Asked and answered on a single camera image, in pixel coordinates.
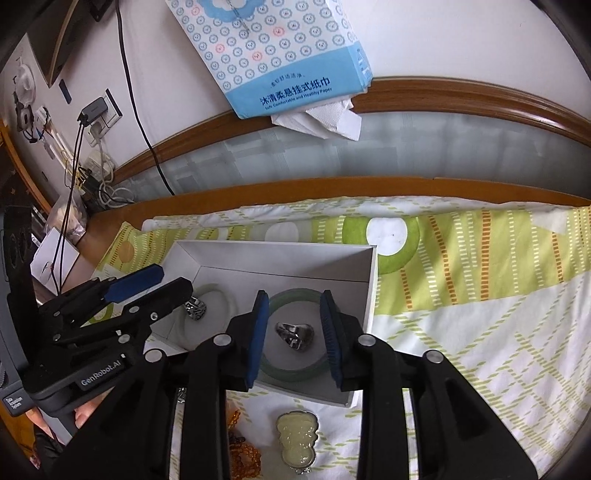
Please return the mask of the left hand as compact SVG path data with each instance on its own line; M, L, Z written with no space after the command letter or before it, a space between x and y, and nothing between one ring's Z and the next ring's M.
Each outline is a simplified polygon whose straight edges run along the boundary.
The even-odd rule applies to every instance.
M109 393L110 390L107 390L106 392L103 392L97 397L75 408L72 415L67 415L64 421L49 416L37 407L33 407L32 409L26 411L25 415L34 425L39 427L50 438L57 440L62 445L66 445L71 440L72 434L67 430L65 422L73 420L75 428L81 428Z

